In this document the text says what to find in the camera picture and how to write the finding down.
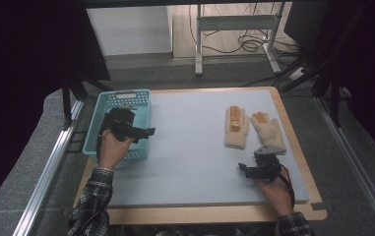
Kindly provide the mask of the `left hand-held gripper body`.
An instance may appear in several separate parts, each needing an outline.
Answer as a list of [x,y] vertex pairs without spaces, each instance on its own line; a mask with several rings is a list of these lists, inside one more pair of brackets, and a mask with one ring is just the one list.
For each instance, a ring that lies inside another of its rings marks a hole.
[[109,129],[120,142],[127,138],[136,138],[133,126],[135,108],[131,105],[119,105],[109,110],[104,117],[104,127]]

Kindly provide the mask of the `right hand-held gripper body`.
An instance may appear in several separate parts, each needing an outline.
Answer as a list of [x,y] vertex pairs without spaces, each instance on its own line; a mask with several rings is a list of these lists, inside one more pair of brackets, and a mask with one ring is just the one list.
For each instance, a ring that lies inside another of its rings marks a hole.
[[257,163],[255,179],[273,181],[281,173],[281,163],[278,154],[284,154],[285,150],[280,147],[263,145],[254,151]]

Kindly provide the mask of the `light blue plastic basket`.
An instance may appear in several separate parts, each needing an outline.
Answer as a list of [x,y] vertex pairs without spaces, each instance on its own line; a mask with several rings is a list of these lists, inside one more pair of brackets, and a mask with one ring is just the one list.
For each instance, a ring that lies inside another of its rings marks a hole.
[[83,147],[83,153],[96,158],[97,135],[100,131],[105,114],[112,108],[117,108],[120,105],[130,105],[134,107],[133,113],[135,117],[133,126],[143,129],[149,128],[151,111],[150,94],[151,92],[148,89],[102,92],[97,97],[92,121]]

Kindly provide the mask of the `person's left hand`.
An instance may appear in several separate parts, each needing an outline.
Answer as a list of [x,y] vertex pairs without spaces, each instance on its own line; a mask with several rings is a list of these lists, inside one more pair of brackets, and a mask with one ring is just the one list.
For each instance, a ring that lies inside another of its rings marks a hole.
[[124,159],[133,141],[133,138],[127,138],[120,142],[110,130],[104,131],[101,135],[98,166],[113,170]]

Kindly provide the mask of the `person's right hand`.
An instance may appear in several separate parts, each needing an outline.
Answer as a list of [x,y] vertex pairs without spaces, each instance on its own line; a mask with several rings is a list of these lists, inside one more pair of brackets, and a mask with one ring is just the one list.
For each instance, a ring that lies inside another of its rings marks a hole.
[[294,213],[290,193],[285,182],[280,177],[270,182],[255,180],[255,184],[261,189],[266,200],[273,207],[278,217],[292,215]]

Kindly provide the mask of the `beige fleece glove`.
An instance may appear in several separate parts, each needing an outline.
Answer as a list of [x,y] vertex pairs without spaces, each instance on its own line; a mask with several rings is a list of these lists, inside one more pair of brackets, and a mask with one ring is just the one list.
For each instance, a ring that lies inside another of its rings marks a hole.
[[259,133],[264,152],[286,152],[280,123],[276,118],[271,119],[268,113],[257,112],[252,114],[251,123]]
[[225,138],[224,144],[228,148],[246,147],[246,139],[249,131],[249,117],[245,109],[232,105],[225,111]]

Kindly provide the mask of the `grey foam mat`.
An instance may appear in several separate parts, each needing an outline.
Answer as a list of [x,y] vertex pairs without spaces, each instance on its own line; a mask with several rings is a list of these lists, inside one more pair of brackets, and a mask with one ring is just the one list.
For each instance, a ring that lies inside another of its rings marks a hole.
[[152,95],[149,157],[121,163],[113,180],[111,207],[261,204],[266,199],[239,165],[253,166],[262,143],[249,129],[246,147],[224,144],[225,110],[237,105],[247,114],[278,119],[268,89],[169,92]]

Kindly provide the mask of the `black tripod stand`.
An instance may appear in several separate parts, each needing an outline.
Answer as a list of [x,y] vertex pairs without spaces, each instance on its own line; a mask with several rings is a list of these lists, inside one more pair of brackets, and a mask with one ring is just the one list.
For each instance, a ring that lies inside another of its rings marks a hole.
[[90,85],[101,89],[103,91],[111,91],[111,88],[103,83],[84,76],[80,73],[77,73],[72,76],[66,76],[63,80],[62,85],[62,99],[63,99],[63,113],[64,113],[64,129],[67,130],[71,127],[72,124],[72,107],[71,107],[71,95],[72,93],[74,97],[78,101],[84,101],[88,97],[88,92],[85,89],[83,82],[87,82]]
[[314,96],[323,96],[327,89],[331,90],[329,116],[338,128],[341,126],[339,105],[343,100],[340,95],[340,82],[336,76],[336,65],[339,54],[340,50],[334,48],[320,65],[304,73],[289,84],[280,87],[280,91],[289,91],[312,78],[318,77],[311,92]]

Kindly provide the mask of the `white panel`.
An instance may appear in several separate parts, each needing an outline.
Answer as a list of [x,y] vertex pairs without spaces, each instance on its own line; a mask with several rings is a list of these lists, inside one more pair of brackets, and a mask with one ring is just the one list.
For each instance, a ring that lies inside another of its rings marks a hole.
[[104,56],[172,51],[165,6],[87,9]]

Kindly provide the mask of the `white power strip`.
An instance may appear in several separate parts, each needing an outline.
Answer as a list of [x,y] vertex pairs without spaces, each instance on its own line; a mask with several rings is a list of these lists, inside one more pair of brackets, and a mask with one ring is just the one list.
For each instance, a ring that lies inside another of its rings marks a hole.
[[304,73],[305,73],[305,69],[302,67],[299,67],[288,78],[291,81],[295,81],[296,79],[300,78]]

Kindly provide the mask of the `dark curtain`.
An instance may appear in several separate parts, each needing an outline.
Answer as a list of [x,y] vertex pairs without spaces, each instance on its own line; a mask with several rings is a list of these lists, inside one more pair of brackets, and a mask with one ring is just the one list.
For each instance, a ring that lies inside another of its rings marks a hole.
[[0,187],[48,95],[109,74],[85,0],[0,0]]
[[349,110],[375,140],[375,0],[295,1],[284,32],[316,66],[340,49],[312,92],[323,94],[333,81],[348,89]]

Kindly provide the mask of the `aluminium rail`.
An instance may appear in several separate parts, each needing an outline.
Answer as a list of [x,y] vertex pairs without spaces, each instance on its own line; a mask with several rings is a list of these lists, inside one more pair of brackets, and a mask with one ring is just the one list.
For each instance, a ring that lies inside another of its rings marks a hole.
[[314,101],[316,102],[325,122],[327,123],[327,126],[329,127],[334,139],[343,153],[355,179],[361,187],[362,192],[375,213],[375,186],[373,182],[359,161],[358,156],[348,142],[344,132],[330,117],[330,109],[328,108],[328,105],[319,97],[315,97]]
[[67,145],[71,140],[71,136],[75,130],[77,119],[80,116],[84,106],[83,101],[76,101],[71,109],[71,124],[66,130],[60,132],[55,146],[47,159],[44,169],[34,187],[30,200],[17,224],[12,236],[28,236],[35,223],[38,212],[45,199],[51,182],[55,176],[57,168],[62,160]]

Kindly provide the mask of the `white metal desk frame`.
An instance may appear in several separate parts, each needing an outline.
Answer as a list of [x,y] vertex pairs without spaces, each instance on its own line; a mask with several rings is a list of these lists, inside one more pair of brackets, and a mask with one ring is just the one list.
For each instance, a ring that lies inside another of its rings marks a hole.
[[196,50],[195,75],[203,75],[202,32],[204,30],[268,30],[263,49],[274,74],[281,72],[275,57],[273,45],[280,27],[281,16],[285,3],[281,3],[274,15],[244,15],[244,16],[203,16],[202,5],[197,6],[196,17]]

